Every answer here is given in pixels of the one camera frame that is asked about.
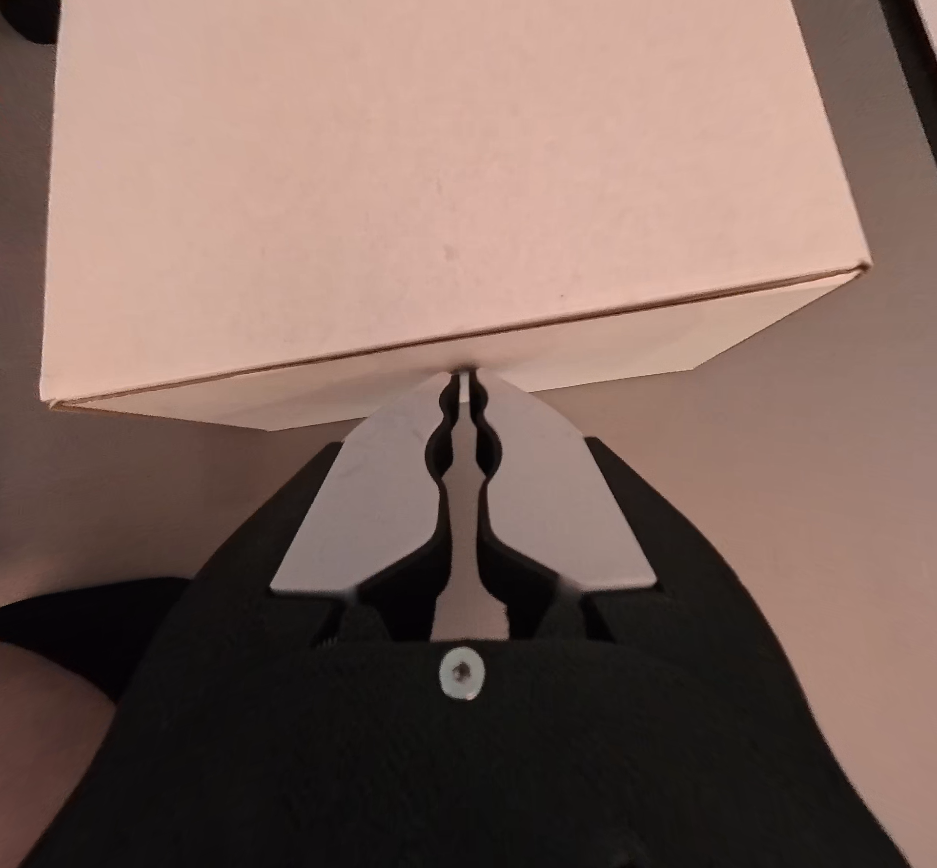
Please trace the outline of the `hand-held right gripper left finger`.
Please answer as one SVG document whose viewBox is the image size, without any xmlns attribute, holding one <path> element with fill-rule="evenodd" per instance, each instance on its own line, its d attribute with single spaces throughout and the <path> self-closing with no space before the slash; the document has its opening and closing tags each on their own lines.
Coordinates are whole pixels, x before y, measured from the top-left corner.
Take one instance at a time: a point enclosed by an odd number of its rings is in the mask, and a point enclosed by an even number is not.
<svg viewBox="0 0 937 868">
<path fill-rule="evenodd" d="M 343 441 L 271 581 L 272 593 L 376 611 L 393 640 L 426 641 L 451 576 L 443 477 L 460 376 L 438 373 Z"/>
</svg>

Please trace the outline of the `white cardboard box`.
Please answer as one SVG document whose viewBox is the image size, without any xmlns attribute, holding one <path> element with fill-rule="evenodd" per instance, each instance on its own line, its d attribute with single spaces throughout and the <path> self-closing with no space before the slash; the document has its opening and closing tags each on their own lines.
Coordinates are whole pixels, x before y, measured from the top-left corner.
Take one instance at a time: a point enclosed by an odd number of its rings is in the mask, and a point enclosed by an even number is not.
<svg viewBox="0 0 937 868">
<path fill-rule="evenodd" d="M 62 0 L 39 391 L 692 370 L 872 264 L 791 0 Z"/>
</svg>

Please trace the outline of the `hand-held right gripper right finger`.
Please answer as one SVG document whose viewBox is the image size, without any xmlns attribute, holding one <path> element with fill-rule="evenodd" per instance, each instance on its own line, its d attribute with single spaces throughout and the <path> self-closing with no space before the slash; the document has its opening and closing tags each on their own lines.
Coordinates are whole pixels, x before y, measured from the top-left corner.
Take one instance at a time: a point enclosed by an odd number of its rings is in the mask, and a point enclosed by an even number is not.
<svg viewBox="0 0 937 868">
<path fill-rule="evenodd" d="M 535 638 L 555 605 L 588 628 L 592 596 L 658 585 L 580 429 L 486 369 L 469 375 L 469 407 L 484 476 L 479 576 L 505 607 L 510 639 Z"/>
</svg>

